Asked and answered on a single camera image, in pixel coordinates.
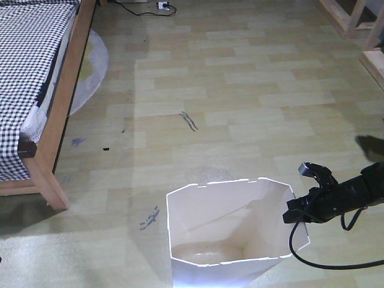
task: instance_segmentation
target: wooden bed frame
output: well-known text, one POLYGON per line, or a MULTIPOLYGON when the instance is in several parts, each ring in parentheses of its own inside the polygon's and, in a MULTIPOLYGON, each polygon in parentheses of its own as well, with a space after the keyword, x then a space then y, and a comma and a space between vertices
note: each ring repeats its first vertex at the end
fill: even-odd
MULTIPOLYGON (((107 4, 107 0, 98 2, 101 6, 107 4)), ((0 182, 0 196, 40 193, 53 209, 68 209, 68 198, 55 178, 53 170, 64 135, 95 6, 96 0, 81 2, 47 124, 34 156, 22 158, 31 178, 0 182)))
POLYGON ((351 15, 336 0, 319 0, 318 5, 328 16, 336 31, 344 39, 367 38, 375 21, 359 23, 368 0, 357 0, 351 15))
POLYGON ((384 89, 384 53, 377 47, 380 42, 380 35, 384 30, 384 7, 381 9, 376 24, 365 43, 360 61, 376 82, 384 89))

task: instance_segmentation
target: wooden floor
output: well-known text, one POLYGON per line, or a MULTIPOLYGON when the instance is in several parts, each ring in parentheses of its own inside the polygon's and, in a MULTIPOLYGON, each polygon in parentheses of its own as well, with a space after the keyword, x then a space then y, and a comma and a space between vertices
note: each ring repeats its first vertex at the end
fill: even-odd
MULTIPOLYGON (((299 175, 303 161, 340 182, 370 164, 354 138, 382 138, 384 93, 358 61, 361 47, 337 35, 315 0, 171 4, 175 17, 113 4, 96 11, 110 67, 68 123, 56 176, 71 208, 53 212, 39 195, 0 198, 1 287, 171 287, 168 192, 265 176, 303 196, 316 184, 299 175)), ((383 217, 379 205, 351 232, 338 218, 309 224, 301 255, 336 265, 382 259, 383 217)), ((289 258, 250 287, 381 287, 383 272, 289 258)))

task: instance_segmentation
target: gray rug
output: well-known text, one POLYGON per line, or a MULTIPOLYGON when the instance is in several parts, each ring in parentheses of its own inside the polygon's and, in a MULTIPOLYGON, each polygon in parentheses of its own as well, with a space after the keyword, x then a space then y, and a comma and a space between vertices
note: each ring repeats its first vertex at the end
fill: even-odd
POLYGON ((95 94, 107 73, 108 62, 107 47, 100 36, 91 30, 70 115, 78 111, 95 94))

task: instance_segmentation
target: black and white checkered blanket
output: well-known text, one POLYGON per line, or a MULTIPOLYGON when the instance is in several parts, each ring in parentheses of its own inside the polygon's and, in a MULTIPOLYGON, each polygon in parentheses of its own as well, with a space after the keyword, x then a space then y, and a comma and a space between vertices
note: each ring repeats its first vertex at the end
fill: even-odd
POLYGON ((0 181, 29 178, 17 155, 19 132, 76 12, 73 2, 0 0, 0 181))

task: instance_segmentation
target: power cord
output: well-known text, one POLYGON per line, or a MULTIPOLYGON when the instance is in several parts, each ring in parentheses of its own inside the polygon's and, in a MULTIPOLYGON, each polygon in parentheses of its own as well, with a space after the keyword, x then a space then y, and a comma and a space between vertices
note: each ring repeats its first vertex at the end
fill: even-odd
POLYGON ((120 5, 122 8, 124 8, 125 10, 127 10, 128 12, 132 13, 135 16, 163 16, 163 17, 170 17, 170 16, 174 16, 176 14, 176 12, 177 12, 176 7, 174 7, 172 5, 169 5, 169 4, 164 4, 163 8, 170 8, 170 9, 173 10, 170 14, 157 14, 157 13, 152 13, 152 12, 143 12, 143 13, 138 13, 137 14, 137 13, 133 12, 132 10, 129 10, 123 3, 120 3, 117 0, 109 0, 109 2, 116 3, 116 4, 120 5))
MULTIPOLYGON (((300 219, 295 223, 290 235, 289 235, 289 249, 291 251, 291 253, 302 263, 306 264, 306 265, 309 265, 309 266, 312 266, 312 267, 315 267, 315 268, 320 268, 320 269, 327 269, 327 270, 353 270, 353 269, 362 269, 362 268, 370 268, 370 267, 375 267, 375 266, 380 266, 380 265, 384 265, 384 259, 383 260, 378 260, 378 261, 373 261, 373 262, 366 262, 366 263, 360 263, 360 264, 353 264, 353 265, 322 265, 322 264, 317 264, 317 263, 313 263, 313 262, 310 262, 308 260, 305 260, 303 259, 302 257, 300 257, 293 249, 293 245, 292 245, 292 241, 293 241, 293 235, 295 234, 295 231, 297 229, 297 227, 299 226, 299 223, 301 222, 301 220, 303 219, 304 215, 307 213, 307 211, 309 210, 309 207, 312 205, 312 203, 314 202, 314 200, 319 196, 321 191, 318 191, 317 194, 313 197, 312 201, 307 205, 307 207, 305 207, 304 211, 302 212, 302 215, 300 217, 300 219)), ((341 216, 341 225, 343 227, 344 230, 347 230, 349 231, 354 223, 356 222, 357 218, 359 217, 360 213, 362 210, 364 210, 366 208, 360 208, 355 216, 353 217, 353 220, 351 221, 351 224, 348 225, 348 227, 345 227, 345 222, 344 222, 344 215, 341 216)))

